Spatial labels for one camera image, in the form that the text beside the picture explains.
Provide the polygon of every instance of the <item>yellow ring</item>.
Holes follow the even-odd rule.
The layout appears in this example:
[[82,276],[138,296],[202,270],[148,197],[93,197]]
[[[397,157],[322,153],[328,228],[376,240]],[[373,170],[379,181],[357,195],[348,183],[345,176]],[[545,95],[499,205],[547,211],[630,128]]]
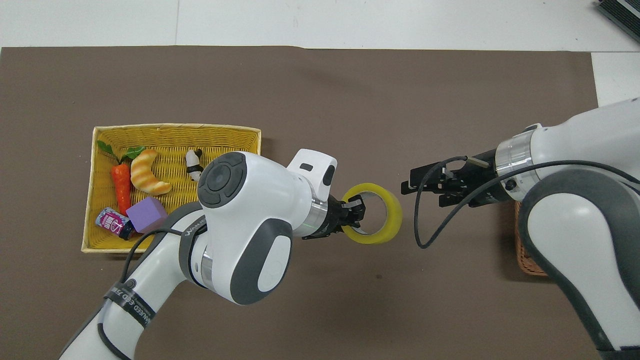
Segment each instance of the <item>yellow ring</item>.
[[344,194],[342,201],[348,201],[350,197],[363,193],[373,193],[385,203],[385,207],[387,208],[385,224],[382,225],[380,230],[373,234],[361,234],[351,226],[343,226],[342,230],[350,239],[361,244],[386,243],[394,238],[400,230],[400,225],[402,224],[402,208],[400,207],[400,202],[397,197],[387,189],[372,183],[364,183],[352,187]]

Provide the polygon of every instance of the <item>toy bread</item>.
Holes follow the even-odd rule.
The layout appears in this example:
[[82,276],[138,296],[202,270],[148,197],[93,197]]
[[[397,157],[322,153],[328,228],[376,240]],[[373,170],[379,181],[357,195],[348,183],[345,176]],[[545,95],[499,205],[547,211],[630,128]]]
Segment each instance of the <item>toy bread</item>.
[[131,162],[131,183],[149,195],[161,195],[171,191],[171,184],[159,181],[151,172],[151,164],[158,152],[147,149]]

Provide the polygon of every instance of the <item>white tile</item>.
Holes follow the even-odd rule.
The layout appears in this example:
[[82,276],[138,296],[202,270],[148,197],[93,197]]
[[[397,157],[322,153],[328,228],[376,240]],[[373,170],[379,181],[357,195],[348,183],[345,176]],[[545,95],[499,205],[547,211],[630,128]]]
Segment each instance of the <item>white tile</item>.
[[640,51],[593,1],[180,0],[179,45]]
[[640,97],[640,53],[593,53],[598,105]]
[[0,45],[173,45],[177,14],[178,0],[4,0]]

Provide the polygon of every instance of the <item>purple cube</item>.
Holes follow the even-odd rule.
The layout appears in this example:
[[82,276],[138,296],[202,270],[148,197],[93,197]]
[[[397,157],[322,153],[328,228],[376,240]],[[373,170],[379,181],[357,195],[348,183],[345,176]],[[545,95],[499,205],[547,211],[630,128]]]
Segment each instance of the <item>purple cube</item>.
[[167,218],[162,204],[155,197],[147,197],[127,210],[127,216],[139,233],[147,233],[161,227]]

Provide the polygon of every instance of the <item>wicker basket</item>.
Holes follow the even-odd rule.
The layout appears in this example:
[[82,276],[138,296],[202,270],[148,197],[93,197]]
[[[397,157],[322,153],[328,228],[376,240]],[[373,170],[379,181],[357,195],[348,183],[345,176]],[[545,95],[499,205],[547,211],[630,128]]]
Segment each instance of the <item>wicker basket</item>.
[[[167,213],[188,202],[197,201],[196,186],[186,172],[184,156],[189,150],[202,149],[200,164],[205,167],[214,158],[230,151],[248,151],[260,154],[262,134],[259,129],[229,125],[208,124],[140,124],[95,127],[93,129],[91,177],[84,218],[82,252],[129,252],[140,235],[123,240],[95,225],[95,219],[106,207],[118,209],[115,189],[111,180],[114,159],[104,154],[97,140],[110,144],[116,154],[128,147],[145,146],[155,149],[158,157],[152,171],[162,181],[172,184],[172,190],[156,198]],[[131,203],[149,195],[131,186]],[[152,240],[146,239],[136,252],[143,252]]]
[[518,214],[520,213],[520,203],[516,202],[516,256],[518,257],[518,266],[529,275],[547,276],[538,264],[529,256],[527,250],[522,245],[520,233],[518,232]]

